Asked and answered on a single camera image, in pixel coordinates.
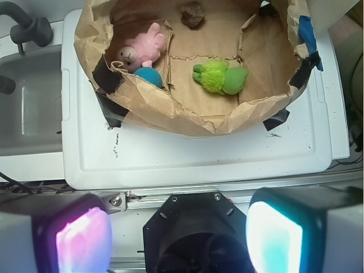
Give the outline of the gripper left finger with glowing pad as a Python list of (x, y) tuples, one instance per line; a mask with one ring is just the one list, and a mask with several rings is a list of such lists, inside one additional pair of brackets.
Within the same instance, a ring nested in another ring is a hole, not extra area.
[(95, 194), (1, 195), (1, 272), (107, 272), (112, 247)]

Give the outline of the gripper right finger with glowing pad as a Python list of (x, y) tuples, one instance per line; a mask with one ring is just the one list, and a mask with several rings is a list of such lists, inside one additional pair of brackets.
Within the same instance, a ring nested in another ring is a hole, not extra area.
[(246, 240), (256, 272), (363, 272), (363, 189), (260, 188)]

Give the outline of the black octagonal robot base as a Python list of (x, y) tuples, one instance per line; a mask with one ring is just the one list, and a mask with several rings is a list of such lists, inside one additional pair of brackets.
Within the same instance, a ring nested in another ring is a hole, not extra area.
[(246, 215), (220, 192), (170, 195), (143, 227), (147, 272), (254, 272)]

